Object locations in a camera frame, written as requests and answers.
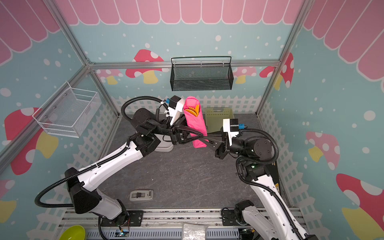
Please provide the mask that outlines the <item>green perforated plastic basket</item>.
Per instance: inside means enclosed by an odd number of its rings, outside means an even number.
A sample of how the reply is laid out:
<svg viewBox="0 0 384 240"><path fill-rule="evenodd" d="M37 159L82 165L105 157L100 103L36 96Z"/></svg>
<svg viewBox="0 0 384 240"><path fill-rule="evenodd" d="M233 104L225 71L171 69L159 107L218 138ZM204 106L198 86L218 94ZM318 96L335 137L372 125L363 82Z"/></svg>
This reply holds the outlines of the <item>green perforated plastic basket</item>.
<svg viewBox="0 0 384 240"><path fill-rule="evenodd" d="M223 119L233 119L234 114L231 108L206 108L205 123L207 133L214 133L221 130Z"/></svg>

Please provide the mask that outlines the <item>orange plastic knife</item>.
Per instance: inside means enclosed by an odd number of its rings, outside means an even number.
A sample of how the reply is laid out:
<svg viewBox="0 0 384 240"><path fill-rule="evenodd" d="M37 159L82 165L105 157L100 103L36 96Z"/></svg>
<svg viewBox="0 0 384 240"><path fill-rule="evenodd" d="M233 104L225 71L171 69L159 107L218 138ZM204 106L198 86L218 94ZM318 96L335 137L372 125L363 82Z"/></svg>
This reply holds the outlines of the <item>orange plastic knife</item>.
<svg viewBox="0 0 384 240"><path fill-rule="evenodd" d="M195 111L196 116L198 117L200 114L200 105L196 105L196 107L194 108L194 111Z"/></svg>

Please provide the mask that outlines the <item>pink paper napkin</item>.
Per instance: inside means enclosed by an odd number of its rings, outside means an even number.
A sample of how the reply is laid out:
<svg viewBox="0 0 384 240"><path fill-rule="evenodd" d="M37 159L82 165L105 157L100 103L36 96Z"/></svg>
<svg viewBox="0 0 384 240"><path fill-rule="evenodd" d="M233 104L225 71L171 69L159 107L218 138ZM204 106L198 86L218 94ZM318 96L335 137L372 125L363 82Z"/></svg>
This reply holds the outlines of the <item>pink paper napkin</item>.
<svg viewBox="0 0 384 240"><path fill-rule="evenodd" d="M195 117L190 113L186 112L186 109L195 108L196 105L200 105L200 114L198 117ZM187 120L188 127L203 133L204 136L208 135L206 124L203 117L203 110L202 110L200 101L197 98L190 96L186 99L186 102L184 105L184 114Z"/></svg>

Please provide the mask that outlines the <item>white plastic tub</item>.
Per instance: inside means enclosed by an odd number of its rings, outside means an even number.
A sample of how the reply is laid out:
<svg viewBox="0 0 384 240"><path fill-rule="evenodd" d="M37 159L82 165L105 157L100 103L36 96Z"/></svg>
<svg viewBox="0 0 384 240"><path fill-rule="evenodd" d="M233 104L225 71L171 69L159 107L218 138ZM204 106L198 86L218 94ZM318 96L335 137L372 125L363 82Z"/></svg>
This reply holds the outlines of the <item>white plastic tub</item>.
<svg viewBox="0 0 384 240"><path fill-rule="evenodd" d="M170 152L173 150L174 145L170 136L155 134L155 136L161 141L155 149L156 152Z"/></svg>

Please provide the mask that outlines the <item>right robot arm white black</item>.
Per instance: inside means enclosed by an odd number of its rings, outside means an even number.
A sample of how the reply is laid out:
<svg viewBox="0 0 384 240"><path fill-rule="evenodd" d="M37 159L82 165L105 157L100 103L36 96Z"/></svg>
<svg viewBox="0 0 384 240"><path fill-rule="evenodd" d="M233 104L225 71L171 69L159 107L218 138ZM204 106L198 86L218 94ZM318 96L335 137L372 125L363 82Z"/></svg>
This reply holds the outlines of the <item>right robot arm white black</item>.
<svg viewBox="0 0 384 240"><path fill-rule="evenodd" d="M269 170L279 156L279 147L273 137L260 129L240 129L230 137L197 135L196 140L213 148L218 157L236 154L236 170L239 179L251 186L261 200L269 217L263 216L250 201L236 205L236 220L249 225L263 240L316 240L297 221L282 199L273 175Z"/></svg>

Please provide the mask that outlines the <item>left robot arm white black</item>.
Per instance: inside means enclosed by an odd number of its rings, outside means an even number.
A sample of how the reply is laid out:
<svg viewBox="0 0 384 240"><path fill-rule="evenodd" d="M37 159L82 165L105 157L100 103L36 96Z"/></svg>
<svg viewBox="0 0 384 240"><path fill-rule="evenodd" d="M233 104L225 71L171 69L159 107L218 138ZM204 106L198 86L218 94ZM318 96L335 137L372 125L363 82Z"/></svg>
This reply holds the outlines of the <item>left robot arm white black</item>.
<svg viewBox="0 0 384 240"><path fill-rule="evenodd" d="M133 117L126 114L126 108L139 101L154 101L166 110L166 119L160 120L160 110L155 113L141 108ZM207 146L209 140L201 130L195 130L187 125L183 114L186 101L177 96L162 101L151 96L135 97L125 102L121 114L134 127L135 133L117 150L88 167L76 170L70 168L65 178L43 189L35 198L35 205L41 208L74 208L77 214L93 213L100 218L106 218L117 226L125 225L130 220L130 214L122 201L112 199L99 189L105 180L128 166L151 154L163 142L161 136L170 137L171 145L187 144L197 141ZM70 204L47 204L42 197L54 188L66 184L70 194Z"/></svg>

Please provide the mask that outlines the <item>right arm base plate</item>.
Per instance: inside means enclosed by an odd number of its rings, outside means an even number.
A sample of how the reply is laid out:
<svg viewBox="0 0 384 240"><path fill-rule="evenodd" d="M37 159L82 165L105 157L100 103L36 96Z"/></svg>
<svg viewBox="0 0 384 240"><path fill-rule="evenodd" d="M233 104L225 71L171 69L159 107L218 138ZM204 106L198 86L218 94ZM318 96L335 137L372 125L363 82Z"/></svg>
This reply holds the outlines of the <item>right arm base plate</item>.
<svg viewBox="0 0 384 240"><path fill-rule="evenodd" d="M221 209L221 217L223 226L239 226L240 224L237 222L237 218L235 215L235 211L223 208Z"/></svg>

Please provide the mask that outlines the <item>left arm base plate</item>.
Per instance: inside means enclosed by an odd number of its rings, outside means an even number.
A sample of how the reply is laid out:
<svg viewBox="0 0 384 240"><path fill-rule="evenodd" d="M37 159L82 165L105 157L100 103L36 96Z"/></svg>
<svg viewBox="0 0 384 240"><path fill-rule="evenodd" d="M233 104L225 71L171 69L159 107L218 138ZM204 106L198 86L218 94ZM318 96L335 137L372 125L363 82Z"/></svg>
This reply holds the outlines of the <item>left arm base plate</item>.
<svg viewBox="0 0 384 240"><path fill-rule="evenodd" d="M101 227L140 227L143 221L144 211L128 210L128 214L129 216L126 217L126 220L121 224L107 218L102 218Z"/></svg>

